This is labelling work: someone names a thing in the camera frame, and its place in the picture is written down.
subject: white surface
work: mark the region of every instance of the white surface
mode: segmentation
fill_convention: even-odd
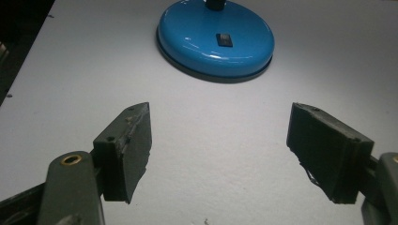
[[[132,204],[107,224],[362,224],[285,145],[292,102],[314,105],[397,151],[398,2],[237,0],[271,27],[268,70],[238,84],[170,66],[155,44],[174,1],[57,0],[0,108],[0,199],[45,181],[122,110],[150,102],[153,146]]]

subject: blue object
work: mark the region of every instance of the blue object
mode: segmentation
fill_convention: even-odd
[[[222,79],[259,75],[275,45],[268,25],[254,12],[229,1],[223,10],[211,10],[203,0],[183,0],[167,8],[158,43],[177,65]]]

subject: black square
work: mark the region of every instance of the black square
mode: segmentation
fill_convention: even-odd
[[[221,47],[233,47],[232,39],[229,34],[217,34],[217,42]]]

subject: screw hole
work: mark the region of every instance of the screw hole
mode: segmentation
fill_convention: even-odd
[[[61,164],[64,166],[71,166],[74,164],[79,163],[82,160],[82,157],[79,155],[72,155],[72,156],[67,156],[62,159]]]
[[[115,137],[108,137],[108,138],[106,138],[106,141],[111,142],[111,141],[113,141],[114,139],[115,139]]]

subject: black object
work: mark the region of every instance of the black object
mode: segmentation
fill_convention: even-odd
[[[287,146],[310,180],[334,203],[355,203],[365,224],[398,224],[398,154],[377,161],[374,142],[322,110],[293,103]]]
[[[221,11],[225,7],[226,0],[206,0],[206,7],[215,10]]]
[[[231,36],[228,34],[217,34],[217,43],[222,47],[233,47]]]
[[[130,203],[151,148],[149,104],[123,111],[94,150],[56,158],[46,183],[0,202],[0,224],[104,224],[100,195]]]

